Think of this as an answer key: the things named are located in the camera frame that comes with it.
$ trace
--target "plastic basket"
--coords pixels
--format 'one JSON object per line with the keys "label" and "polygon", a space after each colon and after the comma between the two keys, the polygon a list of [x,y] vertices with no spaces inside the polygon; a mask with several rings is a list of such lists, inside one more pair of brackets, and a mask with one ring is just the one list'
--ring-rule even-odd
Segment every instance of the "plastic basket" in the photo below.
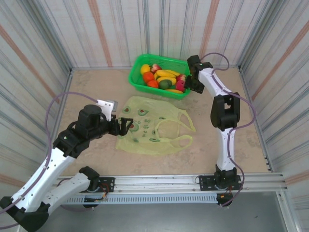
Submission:
{"label": "plastic basket", "polygon": [[162,69],[170,69],[179,73],[183,73],[185,75],[190,75],[189,66],[186,61],[144,54],[136,59],[135,64],[129,75],[129,83],[133,85],[138,91],[158,94],[163,97],[176,99],[183,99],[190,93],[189,89],[186,89],[184,93],[173,93],[164,89],[148,87],[144,83],[142,75],[140,73],[140,68],[143,64],[158,64]]}

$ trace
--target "floor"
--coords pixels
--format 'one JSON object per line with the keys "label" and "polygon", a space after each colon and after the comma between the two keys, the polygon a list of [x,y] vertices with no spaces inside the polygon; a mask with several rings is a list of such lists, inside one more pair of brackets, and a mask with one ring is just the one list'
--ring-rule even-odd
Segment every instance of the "floor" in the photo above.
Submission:
{"label": "floor", "polygon": [[101,205],[76,213],[58,208],[39,232],[286,232],[276,193],[242,193],[216,204]]}
{"label": "floor", "polygon": [[[163,98],[136,91],[128,83],[129,72],[130,70],[75,71],[70,91],[81,92],[95,99],[118,101],[117,115],[131,96],[168,101],[177,108],[185,109],[191,117],[197,129],[196,132],[189,132],[193,137],[192,145],[175,154],[141,155],[117,150],[115,148],[117,138],[105,135],[92,141],[90,147],[64,171],[63,175],[75,175],[84,166],[92,167],[101,175],[213,173],[218,154],[218,136],[217,129],[213,128],[210,122],[213,98],[207,90],[205,89],[203,94],[192,92],[181,101]],[[218,71],[217,75],[230,90],[245,96],[236,68],[225,72]],[[86,104],[91,102],[79,96],[69,95],[59,131],[76,121],[79,111]],[[239,125],[246,124],[250,120],[250,110],[241,102]],[[235,160],[246,173],[267,172],[254,125],[236,132]]]}

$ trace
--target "plastic bag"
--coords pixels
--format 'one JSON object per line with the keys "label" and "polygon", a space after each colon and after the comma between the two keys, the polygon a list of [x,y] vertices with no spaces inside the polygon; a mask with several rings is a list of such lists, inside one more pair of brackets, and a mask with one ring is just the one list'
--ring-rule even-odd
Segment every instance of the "plastic bag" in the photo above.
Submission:
{"label": "plastic bag", "polygon": [[[180,121],[182,115],[188,118],[190,127]],[[119,116],[133,118],[134,123],[127,135],[118,137],[116,148],[132,153],[164,155],[178,152],[189,147],[193,140],[190,135],[179,136],[180,125],[196,131],[187,112],[167,101],[131,97]],[[187,145],[182,146],[182,140],[186,140]]]}

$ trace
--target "pink fruit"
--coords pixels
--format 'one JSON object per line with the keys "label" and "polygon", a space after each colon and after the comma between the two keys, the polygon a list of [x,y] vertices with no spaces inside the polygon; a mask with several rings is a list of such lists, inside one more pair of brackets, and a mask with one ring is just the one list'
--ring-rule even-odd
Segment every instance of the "pink fruit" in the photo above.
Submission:
{"label": "pink fruit", "polygon": [[185,81],[183,81],[183,80],[177,81],[176,85],[175,85],[175,89],[177,89],[181,92],[184,92],[185,91],[184,84],[185,84]]}
{"label": "pink fruit", "polygon": [[152,73],[155,73],[156,71],[161,70],[161,69],[162,69],[162,68],[161,68],[158,64],[153,64],[153,65],[151,66],[150,71],[151,71]]}
{"label": "pink fruit", "polygon": [[176,77],[176,80],[177,81],[180,81],[180,80],[185,81],[185,78],[186,78],[186,76],[184,74],[180,74],[179,76]]}

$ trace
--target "wall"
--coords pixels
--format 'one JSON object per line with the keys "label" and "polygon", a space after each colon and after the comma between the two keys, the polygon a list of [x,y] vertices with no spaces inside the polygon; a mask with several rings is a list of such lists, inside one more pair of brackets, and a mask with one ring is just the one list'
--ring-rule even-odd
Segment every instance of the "wall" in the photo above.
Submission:
{"label": "wall", "polygon": [[[36,0],[73,67],[131,66],[143,53],[224,53],[237,65],[266,0]],[[220,58],[211,60],[220,64]]]}
{"label": "wall", "polygon": [[242,68],[273,168],[284,173],[309,231],[309,1],[278,10]]}
{"label": "wall", "polygon": [[45,112],[69,72],[35,19],[26,1],[0,1],[0,198],[23,186],[45,158]]}

